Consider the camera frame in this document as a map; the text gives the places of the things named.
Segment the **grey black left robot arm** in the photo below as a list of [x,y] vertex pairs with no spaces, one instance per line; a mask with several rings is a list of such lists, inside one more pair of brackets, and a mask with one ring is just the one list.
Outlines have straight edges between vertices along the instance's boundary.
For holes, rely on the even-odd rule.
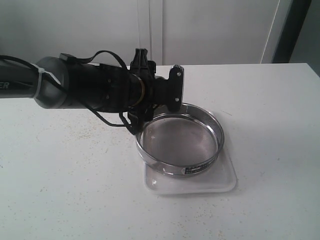
[[184,69],[156,76],[153,61],[135,57],[130,67],[90,64],[72,56],[44,57],[30,64],[0,58],[0,96],[32,98],[45,109],[92,108],[102,113],[142,111],[165,105],[176,112],[183,96]]

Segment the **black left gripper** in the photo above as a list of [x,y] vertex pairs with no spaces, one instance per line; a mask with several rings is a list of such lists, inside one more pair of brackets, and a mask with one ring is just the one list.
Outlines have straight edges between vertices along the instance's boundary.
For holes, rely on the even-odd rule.
[[152,77],[146,73],[139,76],[144,84],[140,107],[165,105],[171,112],[177,112],[181,108],[184,92],[184,68],[181,65],[172,66],[168,79]]

